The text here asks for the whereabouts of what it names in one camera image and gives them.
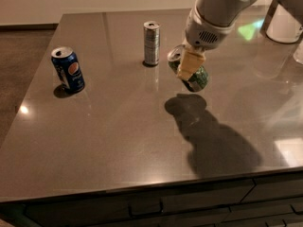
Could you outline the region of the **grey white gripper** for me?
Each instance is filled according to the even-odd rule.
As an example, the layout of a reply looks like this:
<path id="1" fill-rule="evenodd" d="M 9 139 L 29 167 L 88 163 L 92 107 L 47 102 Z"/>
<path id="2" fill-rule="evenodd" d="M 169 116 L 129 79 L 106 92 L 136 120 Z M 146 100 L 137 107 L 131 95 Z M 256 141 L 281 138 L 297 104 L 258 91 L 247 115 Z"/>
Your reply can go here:
<path id="1" fill-rule="evenodd" d="M 187 17 L 185 28 L 186 41 L 193 47 L 184 48 L 177 69 L 177 77 L 189 80 L 205 62 L 204 50 L 217 48 L 233 28 L 234 26 L 214 26 L 196 8 L 193 8 Z"/>

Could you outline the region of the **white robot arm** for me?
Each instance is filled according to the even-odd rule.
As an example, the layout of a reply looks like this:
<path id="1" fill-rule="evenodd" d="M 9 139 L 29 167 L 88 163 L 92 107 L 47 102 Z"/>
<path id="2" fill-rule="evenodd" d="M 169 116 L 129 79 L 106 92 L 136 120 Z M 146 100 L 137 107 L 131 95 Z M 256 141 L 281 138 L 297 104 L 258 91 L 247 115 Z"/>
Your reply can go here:
<path id="1" fill-rule="evenodd" d="M 257 0 L 196 0 L 187 17 L 185 51 L 177 77 L 182 80 L 197 72 L 205 61 L 205 51 L 217 48 L 231 32 L 241 12 Z M 303 0 L 274 0 L 298 23 L 303 24 Z"/>

